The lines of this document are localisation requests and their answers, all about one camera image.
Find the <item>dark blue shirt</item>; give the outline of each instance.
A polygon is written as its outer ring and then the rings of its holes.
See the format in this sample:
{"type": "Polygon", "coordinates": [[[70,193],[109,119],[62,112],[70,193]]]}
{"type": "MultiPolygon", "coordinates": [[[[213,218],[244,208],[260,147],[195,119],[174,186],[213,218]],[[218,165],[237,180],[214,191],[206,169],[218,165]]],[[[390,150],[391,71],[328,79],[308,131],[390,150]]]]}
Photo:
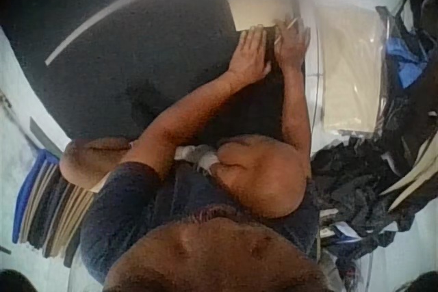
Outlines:
{"type": "MultiPolygon", "coordinates": [[[[283,218],[260,219],[308,254],[318,231],[318,210],[308,185],[300,207],[283,218]]],[[[96,195],[81,227],[81,254],[90,274],[103,284],[110,267],[150,230],[211,205],[245,211],[212,177],[178,163],[167,183],[141,163],[117,167],[96,195]]]]}

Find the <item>stack of folded cloth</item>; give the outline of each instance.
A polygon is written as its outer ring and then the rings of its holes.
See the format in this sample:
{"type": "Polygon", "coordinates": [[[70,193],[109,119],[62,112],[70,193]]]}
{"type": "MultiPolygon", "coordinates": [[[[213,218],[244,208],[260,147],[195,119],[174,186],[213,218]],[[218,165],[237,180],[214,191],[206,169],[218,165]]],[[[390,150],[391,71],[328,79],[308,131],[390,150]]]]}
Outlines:
{"type": "Polygon", "coordinates": [[[93,193],[62,177],[59,159],[47,150],[38,157],[17,197],[12,241],[29,242],[45,258],[61,254],[70,267],[79,245],[81,221],[93,193]]]}

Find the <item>blue fabric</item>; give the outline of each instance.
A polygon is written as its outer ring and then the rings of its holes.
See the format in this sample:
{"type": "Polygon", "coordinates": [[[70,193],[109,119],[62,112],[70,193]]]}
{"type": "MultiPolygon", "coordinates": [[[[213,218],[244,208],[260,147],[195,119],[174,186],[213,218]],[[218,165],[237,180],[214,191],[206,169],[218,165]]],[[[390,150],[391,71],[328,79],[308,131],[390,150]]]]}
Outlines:
{"type": "Polygon", "coordinates": [[[58,164],[60,162],[60,160],[52,155],[48,150],[38,150],[38,156],[36,157],[35,163],[32,166],[29,174],[27,174],[24,183],[21,185],[20,191],[16,198],[14,227],[12,229],[13,243],[18,243],[21,222],[23,221],[27,202],[29,201],[29,196],[32,192],[32,188],[34,187],[36,177],[38,176],[38,173],[41,170],[41,167],[45,161],[54,164],[58,164]]]}
{"type": "MultiPolygon", "coordinates": [[[[91,276],[103,283],[117,259],[149,231],[210,206],[244,210],[211,177],[191,166],[178,165],[175,176],[163,184],[147,165],[124,163],[108,177],[84,218],[83,262],[91,276]]],[[[259,221],[308,254],[318,232],[318,219],[319,212],[308,189],[302,204],[291,215],[259,221]]]]}
{"type": "Polygon", "coordinates": [[[420,58],[412,54],[400,38],[388,39],[386,49],[387,54],[394,56],[398,63],[398,76],[403,88],[409,87],[423,73],[427,66],[428,56],[420,58]]]}

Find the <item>leg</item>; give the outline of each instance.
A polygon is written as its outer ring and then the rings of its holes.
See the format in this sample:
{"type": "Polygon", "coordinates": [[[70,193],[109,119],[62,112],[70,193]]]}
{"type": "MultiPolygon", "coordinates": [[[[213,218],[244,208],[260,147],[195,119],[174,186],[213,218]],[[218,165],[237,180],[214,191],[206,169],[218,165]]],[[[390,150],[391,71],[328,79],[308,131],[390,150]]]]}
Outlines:
{"type": "Polygon", "coordinates": [[[92,189],[119,164],[130,148],[125,138],[72,141],[60,161],[62,176],[74,185],[92,189]]]}

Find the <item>floor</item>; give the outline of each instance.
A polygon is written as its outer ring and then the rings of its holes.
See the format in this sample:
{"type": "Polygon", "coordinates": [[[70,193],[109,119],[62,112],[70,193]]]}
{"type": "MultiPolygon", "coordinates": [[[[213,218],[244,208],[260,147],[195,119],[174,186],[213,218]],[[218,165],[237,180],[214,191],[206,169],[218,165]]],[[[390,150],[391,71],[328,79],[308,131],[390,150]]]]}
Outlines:
{"type": "MultiPolygon", "coordinates": [[[[396,9],[401,0],[300,0],[302,16],[312,29],[312,42],[306,58],[306,95],[309,117],[313,127],[312,152],[343,137],[322,128],[322,96],[324,73],[320,65],[321,49],[316,36],[313,10],[320,4],[343,3],[361,8],[374,9],[376,5],[386,5],[396,9]]],[[[411,21],[406,15],[405,21],[411,21]]],[[[24,138],[26,133],[31,142],[40,146],[29,130],[32,117],[53,143],[61,150],[69,142],[68,136],[44,108],[27,82],[16,60],[10,44],[0,30],[0,90],[7,96],[14,110],[14,120],[0,109],[0,179],[1,179],[1,232],[0,245],[12,251],[12,255],[0,253],[0,269],[13,268],[23,272],[39,291],[98,291],[93,281],[88,281],[86,273],[75,271],[71,274],[62,266],[60,259],[43,259],[29,245],[13,245],[11,242],[12,218],[18,189],[29,171],[34,158],[31,143],[24,138]]],[[[417,214],[412,229],[397,234],[396,240],[388,248],[377,249],[372,256],[361,259],[363,282],[358,291],[393,291],[419,274],[438,270],[438,201],[431,202],[417,214]]]]}

